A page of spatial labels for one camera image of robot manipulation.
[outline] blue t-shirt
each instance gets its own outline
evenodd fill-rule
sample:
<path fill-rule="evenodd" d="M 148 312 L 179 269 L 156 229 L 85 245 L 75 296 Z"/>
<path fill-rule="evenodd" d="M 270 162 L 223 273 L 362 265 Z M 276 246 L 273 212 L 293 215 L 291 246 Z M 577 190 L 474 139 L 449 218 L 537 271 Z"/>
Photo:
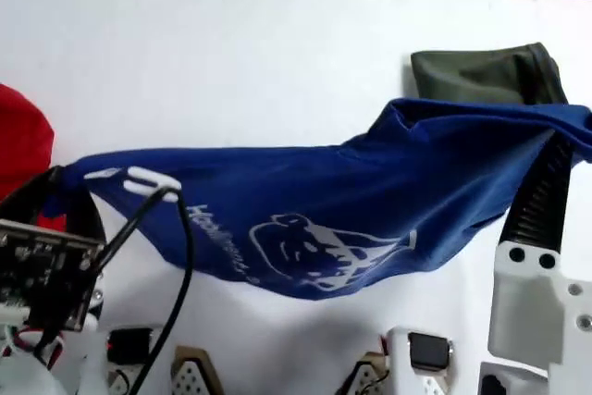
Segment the blue t-shirt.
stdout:
<path fill-rule="evenodd" d="M 575 159 L 592 159 L 590 118 L 578 105 L 400 99 L 342 145 L 99 154 L 67 166 L 64 187 L 130 217 L 144 198 L 123 189 L 127 167 L 169 175 L 182 183 L 196 270 L 318 300 L 445 264 L 503 215 L 554 131 Z M 184 266 L 174 204 L 159 204 L 140 230 Z"/>

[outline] white 3d-printed part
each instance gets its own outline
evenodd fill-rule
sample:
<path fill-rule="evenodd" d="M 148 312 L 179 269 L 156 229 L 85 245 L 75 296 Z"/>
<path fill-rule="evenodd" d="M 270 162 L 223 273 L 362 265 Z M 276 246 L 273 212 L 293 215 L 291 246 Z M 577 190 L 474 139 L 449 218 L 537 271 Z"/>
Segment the white 3d-printed part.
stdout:
<path fill-rule="evenodd" d="M 173 395 L 210 395 L 199 366 L 192 362 L 183 363 L 173 378 Z"/>

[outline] white surface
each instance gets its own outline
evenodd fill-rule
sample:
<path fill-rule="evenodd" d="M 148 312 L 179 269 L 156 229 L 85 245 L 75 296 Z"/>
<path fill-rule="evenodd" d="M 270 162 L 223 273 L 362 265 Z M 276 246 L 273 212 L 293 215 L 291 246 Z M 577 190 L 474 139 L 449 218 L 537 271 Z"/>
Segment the white surface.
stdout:
<path fill-rule="evenodd" d="M 592 102 L 586 0 L 0 0 L 0 80 L 55 128 L 56 163 L 155 146 L 339 143 L 413 95 L 409 54 L 540 41 Z M 573 174 L 568 276 L 592 277 L 590 167 Z M 110 233 L 123 220 L 104 209 Z M 306 302 L 195 275 L 173 342 L 207 349 L 228 394 L 332 393 L 394 325 L 455 342 L 477 388 L 501 222 L 439 271 Z M 106 325 L 163 322 L 181 273 L 140 235 L 105 271 Z M 166 393 L 172 348 L 145 393 Z"/>
<path fill-rule="evenodd" d="M 32 355 L 16 353 L 2 358 L 2 395 L 66 395 L 64 388 Z"/>

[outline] red cloth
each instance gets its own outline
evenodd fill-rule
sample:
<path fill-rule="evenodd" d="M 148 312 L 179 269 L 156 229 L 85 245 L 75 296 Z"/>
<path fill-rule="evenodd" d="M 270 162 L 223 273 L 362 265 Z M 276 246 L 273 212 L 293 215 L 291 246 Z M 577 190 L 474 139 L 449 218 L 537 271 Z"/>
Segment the red cloth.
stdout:
<path fill-rule="evenodd" d="M 54 131 L 43 113 L 0 83 L 0 201 L 49 167 L 53 143 Z M 38 223 L 63 230 L 65 218 L 40 216 Z"/>

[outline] white cable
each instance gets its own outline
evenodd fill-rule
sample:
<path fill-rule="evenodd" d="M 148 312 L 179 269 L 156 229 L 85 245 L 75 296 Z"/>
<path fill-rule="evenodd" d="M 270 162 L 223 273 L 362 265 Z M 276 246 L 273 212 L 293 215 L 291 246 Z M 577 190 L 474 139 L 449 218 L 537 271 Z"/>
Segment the white cable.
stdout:
<path fill-rule="evenodd" d="M 6 324 L 4 326 L 4 336 L 6 345 L 10 348 L 13 353 L 21 353 L 21 350 L 15 345 L 15 341 L 12 338 L 12 332 L 10 331 L 11 326 Z"/>

